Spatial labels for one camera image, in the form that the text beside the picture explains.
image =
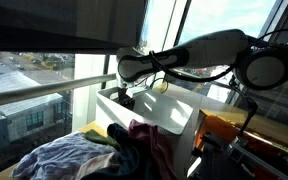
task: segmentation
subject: white bin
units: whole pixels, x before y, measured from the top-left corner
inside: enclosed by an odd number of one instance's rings
[[[117,103],[117,89],[114,87],[97,93],[96,123],[103,129],[114,122],[127,129],[135,119],[157,125],[164,132],[180,135],[193,112],[189,105],[145,88],[134,93],[135,106],[130,111]]]

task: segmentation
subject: handrail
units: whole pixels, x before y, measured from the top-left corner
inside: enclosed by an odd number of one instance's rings
[[[116,74],[108,74],[97,77],[83,78],[66,82],[45,84],[29,88],[0,92],[0,105],[62,92],[83,86],[98,84],[114,79],[116,79]]]

